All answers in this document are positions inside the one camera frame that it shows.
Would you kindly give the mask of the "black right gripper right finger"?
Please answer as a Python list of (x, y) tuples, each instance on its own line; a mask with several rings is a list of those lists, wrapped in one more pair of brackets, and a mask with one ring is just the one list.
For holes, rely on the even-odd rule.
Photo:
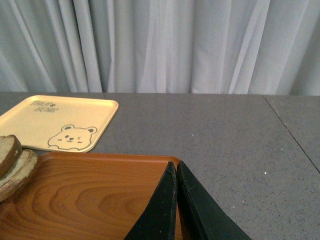
[(220, 208), (188, 166), (177, 165), (177, 205), (184, 240), (249, 240)]

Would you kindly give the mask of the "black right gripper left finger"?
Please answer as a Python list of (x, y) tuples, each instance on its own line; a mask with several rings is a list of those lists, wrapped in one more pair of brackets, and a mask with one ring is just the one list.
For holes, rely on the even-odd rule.
[(178, 183), (176, 168), (168, 162), (145, 210), (126, 240), (173, 240), (176, 232)]

